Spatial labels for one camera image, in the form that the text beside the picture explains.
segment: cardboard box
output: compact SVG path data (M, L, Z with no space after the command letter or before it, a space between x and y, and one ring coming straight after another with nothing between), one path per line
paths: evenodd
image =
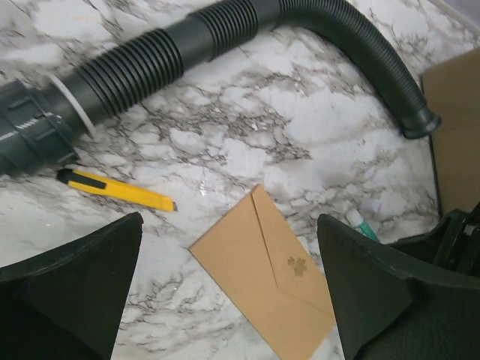
M480 201L480 49L427 70L423 87L443 120L432 136L440 211L471 212Z
M281 359L310 359L332 331L326 278L263 187L190 252Z

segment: yellow box cutter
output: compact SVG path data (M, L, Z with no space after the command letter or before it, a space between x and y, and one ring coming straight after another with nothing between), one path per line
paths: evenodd
M165 212L177 211L177 205L169 197L102 176L78 170L62 169L58 171L57 179L72 188L90 194L115 197L116 199L149 206Z

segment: hose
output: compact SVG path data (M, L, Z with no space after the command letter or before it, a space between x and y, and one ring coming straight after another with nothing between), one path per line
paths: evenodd
M146 32L86 62L43 90L0 88L0 175L75 161L72 144L183 73L278 26L301 26L339 47L376 89L407 139L441 119L375 26L346 0L223 0L168 28Z

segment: white ring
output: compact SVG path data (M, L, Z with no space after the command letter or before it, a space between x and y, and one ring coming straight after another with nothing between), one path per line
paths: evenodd
M92 120L90 120L89 116L82 108L82 105L77 101L77 99L73 96L73 94L68 90L67 86L55 75L52 73L47 74L48 78L52 81L52 84L65 96L65 98L70 102L70 105L75 109L78 116L82 119L83 124L85 124L90 137L94 140L97 136L97 131L95 130L95 126L93 125Z

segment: marble countertop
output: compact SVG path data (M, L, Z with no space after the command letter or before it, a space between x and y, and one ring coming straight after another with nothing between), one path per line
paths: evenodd
M209 0L0 0L0 83L33 86ZM426 0L352 0L418 76L478 39ZM171 196L167 214L89 196L52 170L0 180L0 266L84 236L129 212L144 238L113 358L277 359L188 252L263 184L320 264L320 213L363 200L391 242L437 221L426 140L407 141L368 82L331 44L280 28L187 73L82 138L78 167ZM335 331L315 359L341 359Z

